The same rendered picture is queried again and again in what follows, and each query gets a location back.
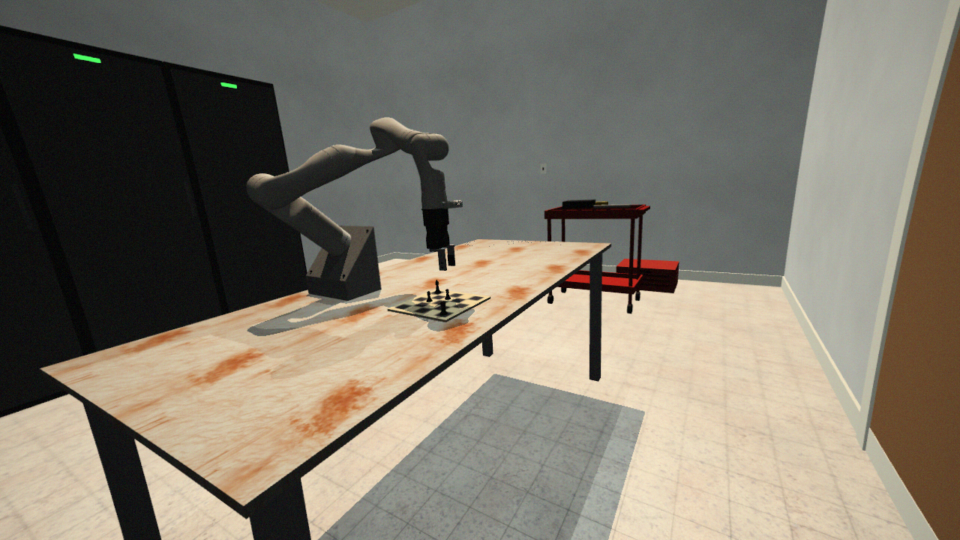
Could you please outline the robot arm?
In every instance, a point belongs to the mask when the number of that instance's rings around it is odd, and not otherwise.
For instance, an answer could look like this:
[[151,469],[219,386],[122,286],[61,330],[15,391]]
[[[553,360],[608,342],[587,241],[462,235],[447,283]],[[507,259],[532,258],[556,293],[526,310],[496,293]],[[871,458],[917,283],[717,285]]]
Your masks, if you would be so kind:
[[375,142],[374,149],[332,145],[318,151],[301,167],[289,173],[274,177],[264,173],[253,175],[247,182],[247,194],[255,204],[262,208],[264,206],[266,211],[273,213],[276,218],[298,230],[331,255],[341,255],[349,248],[351,235],[303,199],[303,194],[322,187],[327,182],[338,180],[351,171],[373,163],[377,158],[389,156],[399,149],[414,158],[421,176],[421,191],[446,189],[445,173],[429,164],[429,161],[441,161],[449,153],[449,144],[445,137],[410,130],[393,118],[373,121],[370,132]]

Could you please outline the chessboard with black pieces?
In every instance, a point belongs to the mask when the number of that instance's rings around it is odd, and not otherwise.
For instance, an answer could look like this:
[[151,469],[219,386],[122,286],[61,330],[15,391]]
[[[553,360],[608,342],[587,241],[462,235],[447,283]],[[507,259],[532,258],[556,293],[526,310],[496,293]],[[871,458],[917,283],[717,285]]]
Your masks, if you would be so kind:
[[[446,291],[442,289],[440,290],[441,293],[434,293],[436,290],[430,291],[430,298],[433,300],[430,301],[430,303],[427,302],[428,294],[425,293],[421,296],[411,298],[404,303],[393,305],[393,307],[388,308],[388,311],[447,322],[454,319],[454,317],[471,310],[471,308],[475,308],[476,305],[485,303],[491,298],[490,296],[480,296],[465,292],[448,291],[448,294],[451,298],[446,300]],[[445,310],[447,311],[447,315],[441,315],[441,302],[445,302]]]

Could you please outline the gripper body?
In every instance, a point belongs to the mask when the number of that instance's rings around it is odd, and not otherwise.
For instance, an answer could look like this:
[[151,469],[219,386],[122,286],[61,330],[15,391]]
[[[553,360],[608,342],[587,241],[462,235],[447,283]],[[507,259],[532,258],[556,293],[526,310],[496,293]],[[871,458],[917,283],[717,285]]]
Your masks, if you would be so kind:
[[460,208],[463,206],[462,201],[460,199],[447,201],[445,190],[422,191],[421,205],[423,226],[427,230],[427,249],[445,248],[450,244],[447,233],[447,224],[449,224],[447,209]]

